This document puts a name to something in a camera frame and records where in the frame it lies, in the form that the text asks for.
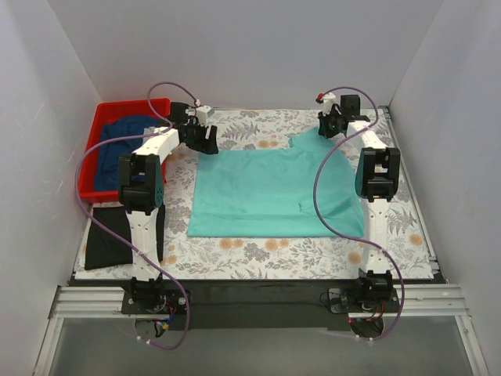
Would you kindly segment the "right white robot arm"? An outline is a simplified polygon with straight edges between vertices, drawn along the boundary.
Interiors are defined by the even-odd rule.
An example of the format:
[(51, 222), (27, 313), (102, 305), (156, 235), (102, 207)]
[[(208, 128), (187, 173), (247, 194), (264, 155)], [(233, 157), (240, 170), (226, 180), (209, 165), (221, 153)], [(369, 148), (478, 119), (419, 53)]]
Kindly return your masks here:
[(382, 313), (395, 263), (385, 248), (400, 152), (373, 132), (357, 95), (318, 97), (319, 127), (283, 150), (224, 150), (200, 159), (190, 233), (328, 237), (364, 244), (359, 275), (338, 304)]

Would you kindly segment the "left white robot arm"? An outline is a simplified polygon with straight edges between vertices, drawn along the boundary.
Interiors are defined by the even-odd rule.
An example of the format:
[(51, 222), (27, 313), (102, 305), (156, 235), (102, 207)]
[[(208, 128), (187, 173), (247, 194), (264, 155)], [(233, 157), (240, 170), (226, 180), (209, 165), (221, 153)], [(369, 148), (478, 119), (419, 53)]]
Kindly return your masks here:
[(217, 129), (209, 125), (214, 109), (197, 103), (171, 105), (168, 121), (146, 141), (118, 159), (118, 198), (125, 209), (131, 234), (131, 300), (149, 313), (166, 311), (157, 252), (157, 220), (164, 205), (162, 164), (180, 144), (204, 154), (217, 154)]

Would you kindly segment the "mint green t-shirt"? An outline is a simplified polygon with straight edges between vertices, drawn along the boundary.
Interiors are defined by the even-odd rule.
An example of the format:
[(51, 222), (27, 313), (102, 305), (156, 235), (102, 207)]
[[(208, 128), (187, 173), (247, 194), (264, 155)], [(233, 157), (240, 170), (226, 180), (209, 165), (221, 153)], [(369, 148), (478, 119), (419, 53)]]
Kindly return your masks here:
[(355, 172), (311, 129), (285, 149), (199, 157), (190, 237), (351, 237), (364, 234)]

